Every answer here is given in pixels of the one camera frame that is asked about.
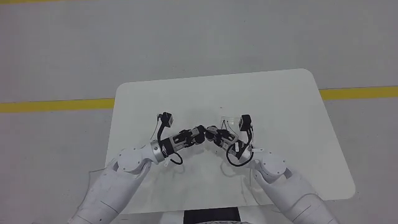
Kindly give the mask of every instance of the wire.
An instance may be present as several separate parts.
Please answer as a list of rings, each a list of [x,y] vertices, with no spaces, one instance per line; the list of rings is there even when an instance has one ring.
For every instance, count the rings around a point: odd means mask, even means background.
[[[180,156],[180,154],[178,154],[177,152],[175,153],[179,158],[180,158],[180,162],[176,162],[175,160],[173,160],[172,158],[170,159],[170,161],[172,161],[174,164],[180,166],[182,165],[183,161],[182,161],[182,157]]]
[[[234,164],[233,162],[231,162],[231,159],[229,159],[229,156],[228,156],[229,151],[231,150],[231,148],[232,148],[234,145],[235,145],[235,143],[232,144],[232,145],[230,145],[230,146],[228,147],[228,149],[226,150],[226,160],[228,160],[229,164],[231,164],[232,166],[235,166],[235,167],[245,166],[246,164],[248,164],[248,163],[251,161],[251,159],[253,158],[254,153],[252,152],[252,153],[250,154],[250,158],[249,158],[248,160],[246,160],[245,162],[243,162],[242,164]]]
[[[235,135],[236,135],[237,137],[239,137],[239,135],[238,135],[238,134],[236,134],[236,132],[235,132],[234,130],[232,130],[232,128],[229,126],[229,122],[228,122],[228,120],[226,121],[226,123],[227,123],[228,127],[231,129],[231,131],[232,131],[233,133],[235,133]]]
[[[225,126],[226,129],[226,124],[225,124],[225,119],[223,120],[222,124],[221,124],[221,128],[223,129],[223,126]]]
[[[152,136],[150,137],[150,141],[152,141],[152,138],[154,137],[154,135],[155,135],[155,133],[156,133],[156,129],[157,129],[157,125],[159,124],[159,117],[157,117],[157,121],[156,121],[156,126],[155,126],[155,129],[154,129],[154,133],[152,133]]]

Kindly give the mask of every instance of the black base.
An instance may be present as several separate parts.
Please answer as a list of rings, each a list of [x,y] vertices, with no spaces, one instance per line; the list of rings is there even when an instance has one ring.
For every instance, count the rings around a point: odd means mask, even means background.
[[[211,208],[184,211],[183,224],[197,224],[211,221],[234,221],[240,222],[238,208]]]

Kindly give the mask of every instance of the white tabletop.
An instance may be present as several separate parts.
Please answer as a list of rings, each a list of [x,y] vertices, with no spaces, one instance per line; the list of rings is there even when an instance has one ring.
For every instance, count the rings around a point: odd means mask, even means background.
[[[163,138],[199,124],[220,126],[222,116],[250,114],[255,146],[283,156],[323,199],[354,194],[352,176],[308,70],[124,83],[116,92],[106,163],[125,147],[149,142],[156,116],[164,111],[173,114],[174,122]],[[215,148],[205,141],[179,152],[182,166],[152,166],[123,213],[257,205],[249,190],[249,169],[230,166]],[[272,203],[251,183],[261,204]]]

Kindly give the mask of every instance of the gray floor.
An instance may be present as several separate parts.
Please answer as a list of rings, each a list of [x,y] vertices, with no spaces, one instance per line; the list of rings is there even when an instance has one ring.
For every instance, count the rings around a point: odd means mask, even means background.
[[[396,0],[0,5],[0,102],[112,98],[124,82],[288,68],[309,69],[319,88],[398,85],[396,19]],[[398,223],[398,98],[325,105],[357,191],[328,205],[342,223]],[[111,115],[1,113],[0,223],[65,223],[87,172],[104,164]]]

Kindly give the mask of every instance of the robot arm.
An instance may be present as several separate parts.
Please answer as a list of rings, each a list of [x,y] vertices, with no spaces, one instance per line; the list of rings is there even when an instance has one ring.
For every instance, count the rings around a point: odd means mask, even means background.
[[[107,165],[89,189],[83,205],[70,219],[69,224],[111,223],[136,193],[152,163],[159,164],[180,149],[201,144],[205,140],[203,126],[183,130],[169,138],[159,140],[163,128],[162,126],[159,128],[158,140],[153,140],[140,149],[133,147],[123,149]]]
[[[254,179],[275,206],[294,224],[338,224],[311,184],[287,168],[279,156],[259,152],[248,166],[253,167]]]
[[[272,152],[256,149],[231,134],[228,130],[210,126],[207,140],[234,156],[240,164],[253,169],[254,179],[265,191],[280,212],[294,224],[338,224],[311,184],[298,172],[287,167],[285,160]]]

